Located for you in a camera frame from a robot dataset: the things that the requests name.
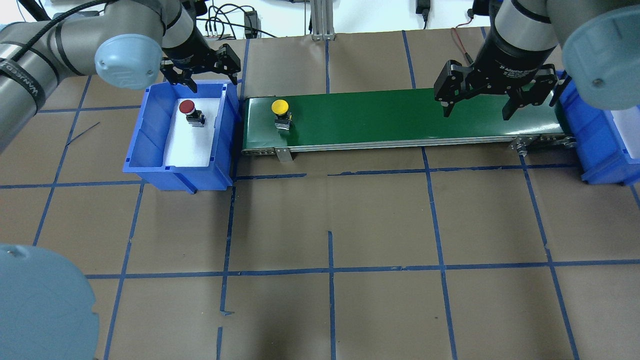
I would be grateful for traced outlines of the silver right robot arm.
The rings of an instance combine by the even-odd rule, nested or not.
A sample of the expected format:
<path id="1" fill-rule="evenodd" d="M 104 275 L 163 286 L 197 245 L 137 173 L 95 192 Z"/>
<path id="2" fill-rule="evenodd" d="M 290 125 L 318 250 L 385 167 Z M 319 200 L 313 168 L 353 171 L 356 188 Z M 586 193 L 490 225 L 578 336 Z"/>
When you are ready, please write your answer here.
<path id="1" fill-rule="evenodd" d="M 551 53 L 581 98 L 602 110 L 639 104 L 639 2 L 637 0 L 476 0 L 489 16 L 485 42 L 467 83 L 503 94 L 528 84 Z"/>

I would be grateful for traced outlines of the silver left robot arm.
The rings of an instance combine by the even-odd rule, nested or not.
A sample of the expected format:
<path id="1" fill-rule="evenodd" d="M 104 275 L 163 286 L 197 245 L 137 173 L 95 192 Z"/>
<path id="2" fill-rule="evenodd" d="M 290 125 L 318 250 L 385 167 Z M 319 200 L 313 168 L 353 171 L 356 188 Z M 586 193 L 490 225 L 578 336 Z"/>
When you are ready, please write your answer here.
<path id="1" fill-rule="evenodd" d="M 192 75 L 217 73 L 237 84 L 242 62 L 229 44 L 212 48 L 180 0 L 105 0 L 103 15 L 76 18 L 92 0 L 39 22 L 1 28 L 1 148 L 46 104 L 61 82 L 98 75 L 117 88 L 141 91 L 163 75 L 198 86 Z"/>

